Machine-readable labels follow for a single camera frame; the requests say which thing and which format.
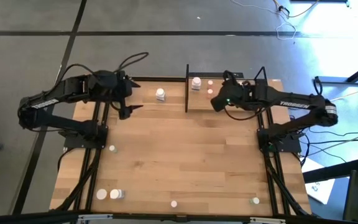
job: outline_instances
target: white bottle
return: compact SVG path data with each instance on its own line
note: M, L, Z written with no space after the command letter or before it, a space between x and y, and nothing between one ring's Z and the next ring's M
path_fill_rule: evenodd
M191 81L191 89L200 90L201 89L201 79L198 77L194 77L193 81Z
M124 198L124 191L119 189L113 189L112 191L110 191L110 198L111 199Z
M212 80L208 80L208 85L206 86L207 90L212 89L212 85L214 85L214 82Z
M164 89L159 88L155 93L155 96L158 100L165 101L165 91Z
M99 189L96 193L96 198L99 200L103 200L107 197L107 191L104 189Z
M257 197L251 198L251 199L249 200L249 202L250 202L251 204L257 205L257 204L259 204L259 198L257 198Z

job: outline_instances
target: cable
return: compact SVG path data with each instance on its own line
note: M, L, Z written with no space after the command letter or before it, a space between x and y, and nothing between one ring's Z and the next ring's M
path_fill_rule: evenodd
M67 150L59 157L59 160L57 161L57 172L59 172L59 170L60 170L60 163L62 162L63 157L64 157L67 153L71 152L71 150L73 150L73 148L67 149Z
M44 133L44 132L54 132L54 131L64 131L64 129L53 129L53 130L45 130L45 131L38 131L38 130L34 130L34 129L28 129L29 131L33 131L36 133Z
M47 95L47 94L49 94L50 92L54 91L54 89L56 89L57 85L63 80L63 77L66 75L66 73L69 71L69 69L71 69L72 67L75 67L75 66L84 68L85 70L87 70L87 71L90 72L91 74L94 74L94 71L92 71L90 68L88 68L88 67L85 66L85 65L82 65L82 64L80 64L80 63L71 64L71 65L69 65L69 66L65 69L65 71L63 72L62 77L60 77L59 80L57 80L57 81L55 82L56 84L55 84L50 90L44 92L44 95Z
M324 149L321 149L320 147L317 147L317 146L314 146L314 145L310 145L310 146L319 149L319 151L314 152L314 153L311 153L311 154L309 154L308 156L312 156L312 155L315 155L315 154L317 154L317 153L323 152L323 153L325 153L325 154L327 154L327 155L329 155L329 156L337 157L338 159L341 159L342 161L346 162L342 157L336 156L336 155L333 155L333 154L330 154L330 153L326 152Z
M353 132L353 133L345 133L345 134L337 134L337 133L334 133L334 132L330 132L330 131L312 131L310 129L310 127L308 128L308 130L311 132L311 133L328 133L328 134L334 134L336 136L340 136L340 137L344 137L344 136L347 136L348 134L358 134L358 132Z
M74 198L78 195L78 193L81 191L81 189L83 189L85 183L88 181L89 177L95 172L95 170L97 170L97 156L93 157L93 161L91 163L91 165L89 165L88 169L85 171L84 175L82 176L82 178L78 181L77 185L74 187L74 189L71 191L71 193L69 194L69 196L67 196L67 198L63 201L63 203L56 208L56 210L68 210L71 203L73 203Z
M305 157L301 161L301 167L303 167L303 165L305 164L306 158L309 156L309 149L310 149L310 139L305 133L304 133L304 135L305 135L306 139L308 140L308 143L306 144L308 146L308 148L306 150Z
M110 106L111 106L114 110L119 111L119 108L116 107L112 102L110 102Z
M321 96L323 94L323 84L318 77L313 79L313 87L314 90L316 90L318 96Z
M340 99L343 99L343 98L345 98L345 97L354 95L354 94L356 94L356 93L358 93L358 91L356 91L356 92L354 92L354 93L346 94L346 95L341 96L341 97L338 97L338 98L334 98L334 99L332 99L332 100L330 100L330 101L340 100Z
M134 60L134 61L132 61L132 62L129 62L129 63L127 63L126 65L124 65L124 63L125 63L126 61L128 61L129 59L131 59L131 58L133 58L133 57L136 57L136 56L140 56L140 55L144 55L144 56L141 57L141 58L138 58L138 59L136 59L136 60ZM149 56L149 53L148 53L148 52L141 52L141 53L138 53L138 54L131 55L131 56L129 56L128 58L126 58L123 62L121 62L121 64L118 66L118 69L117 69L116 71L122 70L122 69L124 69L124 68L126 68L126 67L132 65L133 63L136 63L136 62L138 62L138 61L140 61L140 60L143 60L143 59L146 58L147 56Z
M261 109L261 110L258 110L257 112L255 112L254 115L249 116L249 117L247 117L247 118L235 118L235 117L233 117L232 115L229 114L229 112L227 111L226 107L224 108L224 112L226 112L226 114L227 114L231 119L234 119L234 120L236 120L236 121L246 121L246 120L248 120L248 119L252 119L252 118L258 116L259 114L263 113L265 110L267 110L267 109L270 108L270 107L272 107L272 106L268 106L268 107L266 107L266 108L263 108L263 109Z
M279 5L279 3L276 1L276 0L273 0L275 3L276 3L276 5L278 5L279 7L280 7L280 5ZM289 14L286 14L284 11L282 11L283 13L284 13L284 15L286 15L287 16L287 18L294 18L294 17L297 17L297 16L300 16L300 15L302 15L302 14L304 14L305 12L307 12L307 11L309 11L313 6L315 6L316 4L317 4L317 2L319 2L320 0L317 0L315 3L313 3L307 10L305 10L305 11L303 11L302 13L299 13L298 15L295 15L295 16L290 16Z
M281 25L279 25L278 27L276 27L277 39L279 39L279 40L292 40L292 39L295 37L295 34L296 34L296 32L297 32L296 27L295 27L294 25L292 25L290 22L288 22L288 21L285 19L285 17L284 17L283 15L281 15L280 13L275 12L275 11L273 11L273 10L271 10L271 9L264 8L264 7L259 7L259 6L246 6L246 5L243 5L243 4L239 3L239 2L236 2L235 0L230 0L230 1L233 2L234 4L237 4L237 5L242 6L242 7L255 7L255 8L257 8L257 9L266 10L266 11L269 11L269 12L271 12L271 13L273 13L273 14L279 15L281 18L283 18L283 20L284 20L285 22L281 23ZM294 29L294 32L293 32L292 37L290 37L290 38L281 38L281 37L279 36L279 34L278 34L278 29L281 28L281 27L284 26L284 25L291 26L291 27Z
M325 150L330 149L330 148L332 148L332 147L339 146L339 145L341 145L341 144L345 144L345 143L351 142L351 141L358 141L358 137L353 138L353 139L349 139L349 140L335 140L335 141L312 142L312 143L308 142L307 145L309 146L310 144L324 144L324 143L330 143L330 142L340 142L340 143L338 143L338 144L335 144L335 145L326 147L326 148L324 148L324 149L320 149L320 148L317 147L318 149L320 149L320 151L314 152L314 153L312 153L312 154L310 154L310 155L314 155L314 154L317 154L317 153L323 151L323 152L325 152L326 154L329 154L330 156L340 158L340 159L342 159L344 162L346 162L343 158L341 158L341 157L339 157L339 156L332 155L332 154L326 152Z
M333 141L325 141L325 142L312 142L310 144L325 144L325 143L332 143L332 142L351 142L351 141L358 141L358 139L351 139L351 140L333 140Z

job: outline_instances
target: concrete floor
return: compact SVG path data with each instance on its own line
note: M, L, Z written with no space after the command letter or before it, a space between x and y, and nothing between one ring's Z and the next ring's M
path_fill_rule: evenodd
M0 0L0 30L70 31L80 2ZM289 0L280 2L293 14L310 5ZM270 0L251 0L246 4L275 8ZM185 66L189 63L191 71L230 69L242 71L247 78L252 78L261 66L265 66L269 78L283 80L285 91L310 94L314 93L311 84L314 76L348 77L358 70L358 23L351 19L353 15L354 11L345 4L319 3L312 11L291 21L299 31L320 37L286 41L275 37L76 37L69 63L83 63L93 70L111 70L127 56L148 51L148 58L126 69L128 74L184 77ZM274 14L243 8L230 0L95 0L86 5L80 31L274 31L280 24ZM17 123L19 100L53 85L67 42L67 36L0 37L0 142L4 144L0 151L0 215L11 210L35 138L35 133L22 130ZM82 73L80 69L73 69L67 76ZM323 95L331 99L357 90L356 86L324 86ZM358 119L354 119L358 117L358 96L336 101L336 104L339 123L329 130L339 133L358 131ZM54 114L70 117L73 107L60 104L55 107ZM300 110L290 112L295 116L304 113ZM315 127L313 130L326 129ZM312 141L333 137L308 136ZM57 133L47 134L24 213L48 210L62 146L63 138ZM346 161L358 159L358 143L333 148L330 152ZM311 156L311 159L324 166L341 163L324 153ZM313 211L325 218L340 219L346 189L346 180L336 181L333 192L344 192L344 195L332 194L325 207L311 199ZM327 207L337 212L325 213Z

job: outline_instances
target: black cable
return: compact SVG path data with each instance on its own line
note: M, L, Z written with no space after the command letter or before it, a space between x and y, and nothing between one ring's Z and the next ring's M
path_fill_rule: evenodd
M314 153L311 153L311 154L309 154L308 156L312 156L312 155L315 155L315 154L317 154L317 153L323 152L323 153L325 153L325 154L327 154L327 155L329 155L329 156L337 157L338 159L341 159L342 161L346 162L342 157L333 155L333 154L331 154L331 153L328 153L328 152L325 151L325 149L321 149L320 147L317 147L317 146L314 146L314 145L311 145L311 146L313 146L313 147L319 149L319 151L314 152Z
M66 75L66 73L69 71L69 69L71 69L72 67L75 67L75 66L84 68L85 70L87 70L88 72L90 72L91 74L94 75L94 71L92 71L90 68L88 68L88 67L85 66L85 65L82 65L82 64L80 64L80 63L71 64L71 65L69 65L69 66L66 68L65 72L64 72L63 75L59 78L59 80L56 80L56 84L55 84L50 90L46 91L46 92L44 93L44 95L49 94L50 92L54 91L54 89L56 89L57 85L63 80L63 77Z
M44 133L44 132L54 132L54 131L64 131L64 129L53 129L53 130L34 130L34 129L28 129L29 131L33 131L36 133Z
M325 142L312 142L310 144L325 144L325 143L331 143L331 142L345 142L345 141L349 141L349 142L352 142L352 141L358 141L358 139L348 139L348 140L333 140L333 141L325 141Z
M134 61L131 61L131 62L129 62L129 63L127 63L127 64L124 65L124 63L127 62L129 59L131 59L131 58L133 58L133 57L136 57L136 56L140 56L140 55L144 55L144 56L141 57L141 58L138 58L138 59L136 59L136 60L134 60ZM128 67L128 66L130 66L130 65L132 65L133 63L136 63L136 62L138 62L138 61L140 61L140 60L143 60L143 59L146 58L147 56L149 56L149 53L148 53L148 52L141 52L141 53L138 53L138 54L131 55L131 56L129 56L128 58L126 58L123 62L121 62L121 64L118 66L118 69L115 70L115 71L113 71L113 72L120 71L120 70L122 70L122 69L124 69L124 68L126 68L126 67Z
M309 131L310 131L311 133L328 133L328 134L334 134L334 135L340 136L340 137L347 136L348 134L358 134L358 132L345 133L345 134L337 134L337 133L330 132L330 131L312 131L310 128L309 128Z
M88 169L85 171L84 176L78 181L77 185L74 187L74 189L71 191L69 196L63 201L63 203L56 208L56 210L63 210L67 211L70 207L70 205L73 203L74 198L77 196L77 194L81 191L81 189L84 187L85 183L88 181L89 177L95 172L97 169L96 162L97 158L96 156L93 157L93 161L91 165L89 165Z
M67 153L69 153L71 150L73 150L73 148L67 149L67 150L59 157L59 160L57 161L57 172L59 172L59 170L60 170L60 163L62 162L63 157L64 157Z
M305 162L306 162L306 158L309 156L309 149L310 149L310 139L309 139L309 137L305 134L305 137L306 137L306 139L308 140L308 143L307 143L307 146L308 146L308 148L307 148L307 150L306 150L306 154L305 154L305 157L302 159L302 161L301 161L301 167L303 167L303 165L305 164Z
M112 102L110 102L110 106L111 106L114 110L119 111L119 108L116 107L116 106L114 106Z
M321 84L321 81L320 81L320 79L318 77L314 78L313 87L314 87L314 90L316 90L317 95L320 96L321 94L323 94L323 84Z
M246 121L246 120L248 120L248 119L252 119L252 118L258 116L259 114L263 113L265 110L267 110L267 109L270 108L270 107L271 107L271 106L266 107L266 108L264 108L264 109L262 109L262 110L259 110L259 111L255 112L254 115L249 116L249 117L247 117L247 118L235 118L235 117L233 117L232 115L229 114L229 112L227 111L226 107L224 108L224 112L226 112L226 114L227 114L231 119L234 119L234 120L236 120L236 121Z

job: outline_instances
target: white cable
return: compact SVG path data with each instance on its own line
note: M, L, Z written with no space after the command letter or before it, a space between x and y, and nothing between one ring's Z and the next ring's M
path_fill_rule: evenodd
M345 144L345 143L351 142L351 141L353 141L353 140L355 140L355 139L358 139L358 137L356 137L356 138L354 138L354 139L347 140L347 141L345 141L345 142L340 142L340 143L335 144L335 145L333 145L333 146L329 146L329 147L327 147L327 148L323 149L323 151L325 151L325 150L327 150L327 149L330 149L330 148L332 148L332 147L335 147L335 146L341 145L341 144Z
M292 25L290 22L288 22L288 21L285 19L285 17L284 17L283 15L281 15L280 13L275 12L275 11L273 11L273 10L271 10L271 9L266 9L266 8L259 7L259 6L246 6L246 5L243 5L243 4L239 3L239 2L236 2L235 0L230 0L230 1L233 2L234 4L237 4L237 5L241 6L241 7L255 7L255 8L257 8L257 9L263 9L263 10L269 11L269 12L271 12L271 13L273 13L273 14L279 15L285 22L283 22L281 25L279 25L279 26L276 28L277 39L279 39L279 40L291 40L291 39L294 38L294 36L295 36L295 34L296 34L296 32L297 32L296 27L295 27L294 25ZM281 38L281 37L279 36L279 34L278 34L278 29L281 28L283 25L291 26L291 27L294 29L294 32L293 32L292 37L290 37L290 38Z
M332 99L332 100L330 100L330 101L332 102L332 101L335 101L335 100L340 100L340 99L343 99L343 98L345 98L345 97L348 97L348 96L354 95L354 94L356 94L356 93L358 93L358 91L356 91L356 92L354 92L354 93L346 94L346 95L344 95L344 96L341 96L341 97L338 97L338 98Z

